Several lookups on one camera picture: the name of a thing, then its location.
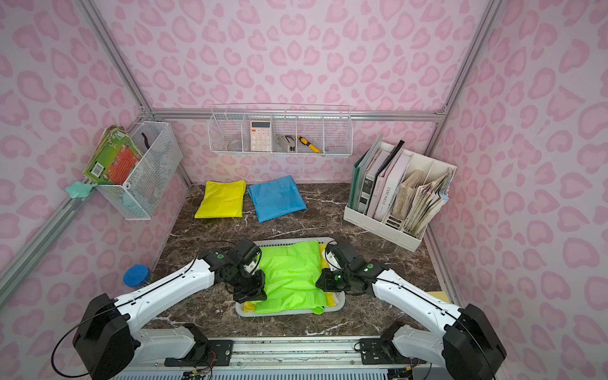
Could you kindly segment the green raincoat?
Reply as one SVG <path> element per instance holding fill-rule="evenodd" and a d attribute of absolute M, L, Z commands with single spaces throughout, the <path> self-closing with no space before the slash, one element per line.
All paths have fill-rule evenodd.
<path fill-rule="evenodd" d="M 265 301 L 254 301 L 257 315 L 308 310 L 323 314 L 329 306 L 326 293 L 316 288 L 321 275 L 321 250 L 317 241 L 261 249 L 259 268 L 265 274 Z"/>

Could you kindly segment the yellow sticky note pad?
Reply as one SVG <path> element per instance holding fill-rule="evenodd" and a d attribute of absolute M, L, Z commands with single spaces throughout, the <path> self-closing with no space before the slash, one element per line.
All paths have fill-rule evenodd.
<path fill-rule="evenodd" d="M 447 294 L 443 291 L 429 291 L 428 294 L 430 296 L 435 297 L 436 299 L 440 300 L 441 302 L 451 303 Z"/>

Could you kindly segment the yellow black utility knife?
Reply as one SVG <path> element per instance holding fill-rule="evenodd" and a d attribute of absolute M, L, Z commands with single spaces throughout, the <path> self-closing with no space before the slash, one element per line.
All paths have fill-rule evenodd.
<path fill-rule="evenodd" d="M 310 142 L 308 139 L 306 139 L 302 136 L 298 136 L 298 140 L 299 140 L 299 142 L 301 142 L 301 144 L 308 147 L 315 154 L 321 154 L 321 150 L 319 148 L 315 147 L 315 145 L 313 145 L 312 142 Z"/>

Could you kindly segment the white desktop file organizer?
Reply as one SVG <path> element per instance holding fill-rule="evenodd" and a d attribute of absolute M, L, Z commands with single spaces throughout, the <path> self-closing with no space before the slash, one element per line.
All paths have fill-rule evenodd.
<path fill-rule="evenodd" d="M 415 251 L 449 200 L 457 167 L 381 139 L 354 165 L 344 219 Z"/>

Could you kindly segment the white perforated plastic basket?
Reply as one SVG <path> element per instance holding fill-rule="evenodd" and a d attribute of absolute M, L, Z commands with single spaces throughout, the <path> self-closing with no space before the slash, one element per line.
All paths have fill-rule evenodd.
<path fill-rule="evenodd" d="M 330 237 L 309 237 L 259 241 L 260 269 L 265 275 L 264 301 L 237 303 L 235 310 L 244 318 L 287 316 L 335 312 L 343 309 L 343 292 L 324 292 L 316 287 L 323 269 L 337 266 L 326 260 Z"/>

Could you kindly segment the grey stapler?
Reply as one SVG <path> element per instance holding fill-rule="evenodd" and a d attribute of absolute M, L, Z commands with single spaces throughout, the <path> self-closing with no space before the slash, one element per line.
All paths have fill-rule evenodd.
<path fill-rule="evenodd" d="M 285 153 L 296 152 L 296 138 L 291 135 L 276 135 L 275 141 Z"/>

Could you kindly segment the blue raincoat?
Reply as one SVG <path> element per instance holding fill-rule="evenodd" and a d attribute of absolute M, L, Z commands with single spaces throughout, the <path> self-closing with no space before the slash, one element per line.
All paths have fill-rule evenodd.
<path fill-rule="evenodd" d="M 293 212 L 307 210 L 298 187 L 291 176 L 250 185 L 247 189 L 260 223 Z"/>

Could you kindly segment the green red booklet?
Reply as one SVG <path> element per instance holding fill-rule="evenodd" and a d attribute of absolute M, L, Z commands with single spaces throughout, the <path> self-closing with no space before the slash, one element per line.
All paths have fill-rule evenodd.
<path fill-rule="evenodd" d="M 122 126 L 112 125 L 101 136 L 83 175 L 101 185 L 123 185 L 143 153 Z"/>

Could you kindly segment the white mesh wall basket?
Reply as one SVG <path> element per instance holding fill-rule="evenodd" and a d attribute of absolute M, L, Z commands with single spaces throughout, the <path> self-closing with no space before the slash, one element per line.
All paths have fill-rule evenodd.
<path fill-rule="evenodd" d="M 150 220 L 181 163 L 183 155 L 171 126 L 146 121 L 131 135 L 142 158 L 122 184 L 100 184 L 97 190 L 126 220 Z"/>

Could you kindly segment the pink white calculator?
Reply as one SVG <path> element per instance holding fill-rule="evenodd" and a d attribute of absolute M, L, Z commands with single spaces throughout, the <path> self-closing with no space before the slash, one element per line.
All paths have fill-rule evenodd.
<path fill-rule="evenodd" d="M 269 120 L 250 122 L 250 150 L 253 152 L 272 151 L 272 131 Z"/>

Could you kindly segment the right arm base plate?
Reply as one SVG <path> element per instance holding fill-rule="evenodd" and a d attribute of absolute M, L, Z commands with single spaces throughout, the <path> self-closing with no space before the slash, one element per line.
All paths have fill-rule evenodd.
<path fill-rule="evenodd" d="M 403 356 L 391 340 L 384 338 L 363 338 L 353 346 L 355 352 L 361 355 L 364 365 L 420 365 L 425 361 L 418 358 Z"/>

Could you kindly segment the blue lidded jar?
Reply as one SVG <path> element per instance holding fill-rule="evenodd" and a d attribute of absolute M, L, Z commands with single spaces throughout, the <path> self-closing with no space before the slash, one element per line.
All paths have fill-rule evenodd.
<path fill-rule="evenodd" d="M 150 269 L 143 265 L 137 264 L 128 269 L 123 275 L 123 283 L 130 288 L 140 288 L 150 279 Z"/>

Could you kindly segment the stack of beige papers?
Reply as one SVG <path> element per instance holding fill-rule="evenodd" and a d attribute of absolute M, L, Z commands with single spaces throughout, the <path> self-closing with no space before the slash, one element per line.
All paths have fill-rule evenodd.
<path fill-rule="evenodd" d="M 399 185 L 389 221 L 396 221 L 401 232 L 421 239 L 430 221 L 448 200 L 454 170 L 448 168 L 436 180 L 422 182 L 423 171 L 414 170 Z"/>

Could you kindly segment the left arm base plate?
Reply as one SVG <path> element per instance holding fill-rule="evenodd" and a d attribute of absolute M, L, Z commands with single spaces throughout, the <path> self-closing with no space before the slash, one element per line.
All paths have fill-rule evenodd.
<path fill-rule="evenodd" d="M 193 349 L 180 359 L 165 359 L 165 367 L 228 367 L 234 348 L 233 340 L 207 340 L 195 343 Z"/>

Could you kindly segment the mint green wall hook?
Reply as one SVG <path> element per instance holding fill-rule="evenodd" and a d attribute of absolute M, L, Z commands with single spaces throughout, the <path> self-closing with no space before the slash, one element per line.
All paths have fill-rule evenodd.
<path fill-rule="evenodd" d="M 71 199 L 86 199 L 89 198 L 92 191 L 97 187 L 96 183 L 84 183 L 76 181 L 65 188 L 68 196 Z"/>

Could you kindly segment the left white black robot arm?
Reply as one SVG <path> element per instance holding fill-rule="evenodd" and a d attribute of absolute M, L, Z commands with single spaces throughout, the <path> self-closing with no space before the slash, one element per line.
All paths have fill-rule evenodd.
<path fill-rule="evenodd" d="M 185 267 L 114 299 L 93 299 L 76 329 L 72 345 L 92 379 L 110 379 L 131 363 L 161 360 L 169 367 L 207 367 L 220 355 L 193 324 L 158 332 L 144 326 L 199 291 L 224 283 L 235 302 L 263 301 L 265 275 L 261 248 L 249 239 L 198 253 Z"/>

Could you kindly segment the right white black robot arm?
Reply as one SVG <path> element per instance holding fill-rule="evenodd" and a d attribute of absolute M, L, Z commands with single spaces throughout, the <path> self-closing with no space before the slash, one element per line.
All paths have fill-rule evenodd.
<path fill-rule="evenodd" d="M 316 285 L 323 291 L 366 294 L 397 307 L 424 326 L 402 326 L 389 336 L 401 356 L 443 367 L 453 379 L 494 379 L 507 352 L 482 309 L 443 302 L 377 260 L 365 261 L 351 243 L 329 242 Z"/>

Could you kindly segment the green file folder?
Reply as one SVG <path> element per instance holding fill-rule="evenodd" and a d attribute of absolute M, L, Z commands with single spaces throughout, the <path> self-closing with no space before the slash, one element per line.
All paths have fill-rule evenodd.
<path fill-rule="evenodd" d="M 351 181 L 351 189 L 349 195 L 348 207 L 352 210 L 356 210 L 359 204 L 359 197 L 361 188 L 364 181 L 364 172 L 369 165 L 369 161 L 375 156 L 376 151 L 380 147 L 383 141 L 383 137 L 379 136 L 378 139 L 372 144 L 367 152 L 362 156 L 354 165 L 353 176 Z"/>

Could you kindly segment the lime yellow folded raincoat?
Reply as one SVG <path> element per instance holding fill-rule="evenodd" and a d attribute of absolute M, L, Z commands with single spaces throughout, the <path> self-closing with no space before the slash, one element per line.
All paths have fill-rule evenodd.
<path fill-rule="evenodd" d="M 241 218 L 245 189 L 244 180 L 230 183 L 208 181 L 205 184 L 204 199 L 194 218 Z"/>

